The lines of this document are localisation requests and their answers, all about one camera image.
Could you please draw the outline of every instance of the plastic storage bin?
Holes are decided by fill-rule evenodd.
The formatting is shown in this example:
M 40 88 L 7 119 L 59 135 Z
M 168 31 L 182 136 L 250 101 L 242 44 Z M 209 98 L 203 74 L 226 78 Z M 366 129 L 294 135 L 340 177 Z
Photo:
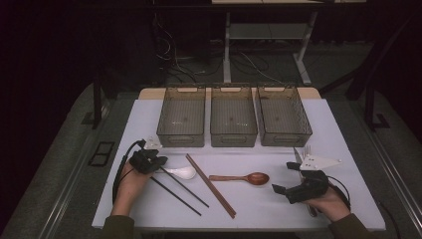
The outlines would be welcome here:
M 204 146 L 205 85 L 168 85 L 157 136 L 164 147 Z
M 297 88 L 260 83 L 255 103 L 262 146 L 305 146 L 313 131 Z
M 213 84 L 210 130 L 213 147 L 255 145 L 258 129 L 249 84 Z

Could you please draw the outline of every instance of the person's hand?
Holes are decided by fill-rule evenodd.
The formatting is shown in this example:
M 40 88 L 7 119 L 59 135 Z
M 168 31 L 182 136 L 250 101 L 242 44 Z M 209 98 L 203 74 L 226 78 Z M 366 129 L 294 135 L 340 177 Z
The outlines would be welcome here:
M 142 191 L 145 183 L 153 173 L 142 174 L 134 169 L 130 163 L 124 165 L 120 175 L 120 185 L 115 197 L 111 215 L 128 216 L 136 197 Z
M 304 203 L 321 211 L 331 222 L 338 221 L 350 214 L 350 210 L 331 187 L 323 196 L 304 201 Z

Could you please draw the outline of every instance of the wrist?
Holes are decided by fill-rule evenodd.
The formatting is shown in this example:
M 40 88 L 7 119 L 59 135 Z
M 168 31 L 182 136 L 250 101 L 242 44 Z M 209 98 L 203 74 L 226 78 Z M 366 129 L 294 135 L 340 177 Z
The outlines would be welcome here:
M 118 197 L 114 202 L 114 205 L 112 207 L 110 215 L 112 215 L 112 216 L 115 216 L 115 215 L 129 216 L 131 206 L 132 206 L 131 200 L 127 200 L 125 198 Z
M 331 222 L 336 222 L 351 213 L 343 203 L 330 204 L 321 211 Z

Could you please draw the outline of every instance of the wooden chopstick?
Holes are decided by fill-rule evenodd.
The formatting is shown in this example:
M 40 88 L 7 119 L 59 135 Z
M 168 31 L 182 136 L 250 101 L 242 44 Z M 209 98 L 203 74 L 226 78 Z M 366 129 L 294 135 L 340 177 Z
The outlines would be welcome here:
M 208 177 L 204 174 L 204 172 L 199 168 L 199 166 L 195 163 L 193 158 L 189 155 L 189 153 L 186 153 L 186 158 L 189 160 L 190 164 L 196 169 L 198 174 L 201 176 L 202 180 L 204 180 L 205 184 L 210 188 L 210 190 L 214 193 L 214 195 L 217 197 L 217 199 L 220 201 L 221 205 L 223 205 L 224 209 L 229 213 L 229 215 L 232 218 L 235 218 L 236 211 L 233 209 L 233 207 L 230 206 L 230 204 L 224 199 L 223 195 L 217 190 L 217 188 L 212 184 L 212 182 L 208 179 Z

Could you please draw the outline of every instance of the chopsticks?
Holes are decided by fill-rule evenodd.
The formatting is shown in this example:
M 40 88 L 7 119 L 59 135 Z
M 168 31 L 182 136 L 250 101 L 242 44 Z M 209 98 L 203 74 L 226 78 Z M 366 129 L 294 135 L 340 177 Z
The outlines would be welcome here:
M 171 175 L 171 173 L 169 173 L 167 170 L 165 170 L 162 166 L 160 166 L 159 168 L 161 170 L 163 170 L 167 175 L 169 175 L 173 180 L 175 180 L 180 186 L 182 186 L 184 189 L 186 189 L 186 191 L 188 191 L 192 196 L 194 196 L 196 199 L 198 199 L 198 201 L 202 202 L 202 204 L 204 204 L 206 207 L 210 207 L 210 206 L 208 206 L 207 203 L 205 203 L 195 193 L 193 193 L 191 190 L 189 190 L 189 188 L 187 188 L 185 185 L 183 185 L 183 183 L 181 183 L 179 180 L 177 180 L 173 175 Z
M 164 188 L 167 192 L 169 192 L 175 198 L 179 199 L 179 201 L 181 201 L 187 207 L 189 207 L 190 209 L 192 209 L 192 211 L 196 212 L 196 214 L 198 214 L 198 215 L 201 216 L 201 213 L 199 213 L 197 210 L 195 210 L 195 208 L 193 208 L 191 205 L 187 204 L 187 202 L 185 202 L 183 199 L 181 199 L 179 196 L 177 196 L 174 192 L 172 192 L 170 189 L 168 189 L 168 187 L 164 186 L 164 184 L 162 184 L 161 182 L 159 182 L 157 179 L 155 179 L 152 176 L 150 178 L 152 179 L 152 181 L 156 182 L 158 185 L 160 185 L 162 188 Z
M 212 182 L 208 179 L 208 177 L 204 174 L 204 172 L 199 168 L 199 166 L 195 163 L 189 153 L 186 154 L 186 158 L 189 160 L 190 164 L 196 169 L 198 174 L 201 176 L 202 180 L 204 180 L 205 184 L 210 188 L 210 190 L 214 193 L 220 203 L 223 205 L 224 209 L 229 213 L 232 218 L 235 218 L 236 211 L 230 206 L 230 204 L 226 201 L 226 199 L 221 195 L 221 193 L 217 190 L 217 188 L 212 184 Z

